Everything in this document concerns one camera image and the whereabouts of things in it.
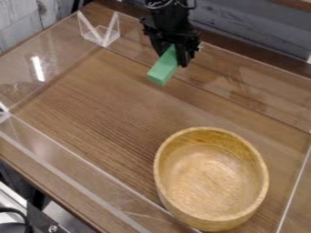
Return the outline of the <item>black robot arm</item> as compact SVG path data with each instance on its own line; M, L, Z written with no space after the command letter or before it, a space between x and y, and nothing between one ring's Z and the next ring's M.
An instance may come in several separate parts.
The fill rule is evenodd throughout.
M190 22L190 11L196 9L196 0L144 0L148 15L140 19L143 33L150 37L159 56L175 46L178 65L187 67L200 45L200 33Z

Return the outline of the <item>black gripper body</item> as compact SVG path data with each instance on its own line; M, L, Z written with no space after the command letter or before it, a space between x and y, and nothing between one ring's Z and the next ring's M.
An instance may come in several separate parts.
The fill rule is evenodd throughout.
M143 33L152 35L174 35L174 45L200 43L199 32L190 23L192 7L187 4L146 4L148 15L140 19Z

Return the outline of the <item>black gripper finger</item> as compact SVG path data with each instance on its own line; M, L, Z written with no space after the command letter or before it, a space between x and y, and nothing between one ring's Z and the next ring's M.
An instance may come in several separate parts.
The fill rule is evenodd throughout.
M187 67L190 61L195 58L195 53L198 51L198 43L176 44L175 50L178 65L182 67Z
M168 48L174 45L174 35L152 35L151 44L159 56L163 56Z

